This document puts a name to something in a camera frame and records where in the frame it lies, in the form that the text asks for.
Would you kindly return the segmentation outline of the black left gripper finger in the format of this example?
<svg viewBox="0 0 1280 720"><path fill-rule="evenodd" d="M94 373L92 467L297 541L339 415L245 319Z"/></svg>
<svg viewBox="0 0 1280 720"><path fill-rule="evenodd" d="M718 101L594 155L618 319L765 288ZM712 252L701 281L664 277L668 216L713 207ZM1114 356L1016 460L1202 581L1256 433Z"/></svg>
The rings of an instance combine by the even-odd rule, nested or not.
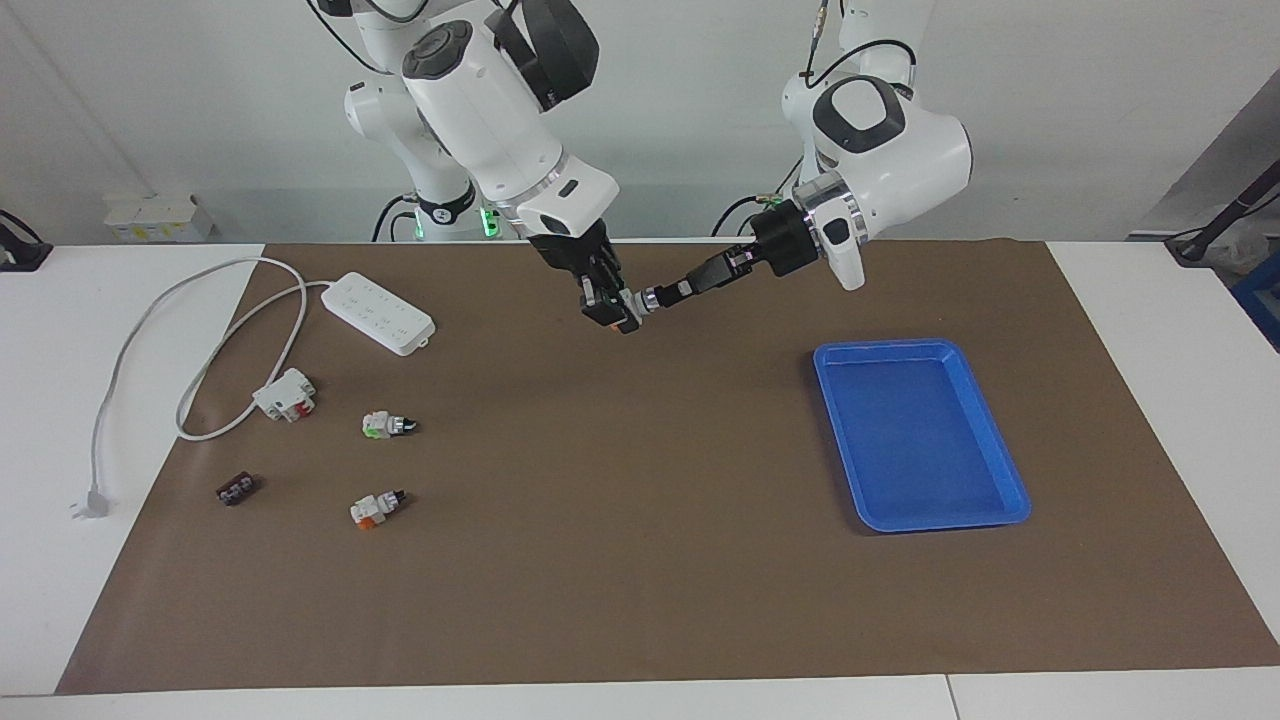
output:
<svg viewBox="0 0 1280 720"><path fill-rule="evenodd" d="M713 290L718 290L731 284L736 281L750 275L751 270L736 270L736 272L723 272L723 270L708 270L700 273L687 273L685 278L678 282L678 291L682 297L689 299L692 296L703 295Z"/></svg>
<svg viewBox="0 0 1280 720"><path fill-rule="evenodd" d="M749 274L759 261L755 246L731 246L700 265L700 282L735 282Z"/></svg>

